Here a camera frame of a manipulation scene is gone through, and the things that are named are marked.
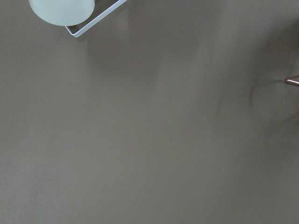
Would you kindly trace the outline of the white cup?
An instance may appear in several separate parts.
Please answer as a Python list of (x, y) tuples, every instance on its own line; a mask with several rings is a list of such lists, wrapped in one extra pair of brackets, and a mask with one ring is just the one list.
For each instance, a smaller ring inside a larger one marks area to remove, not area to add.
[(84, 22), (95, 8), (94, 0), (30, 0), (33, 12), (42, 20), (57, 26)]

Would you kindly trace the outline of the copper wire bottle basket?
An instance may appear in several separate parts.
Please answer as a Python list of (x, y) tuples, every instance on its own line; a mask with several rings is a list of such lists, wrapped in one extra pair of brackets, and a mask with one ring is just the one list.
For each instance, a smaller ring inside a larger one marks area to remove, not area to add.
[(287, 77), (285, 83), (299, 86), (299, 76)]

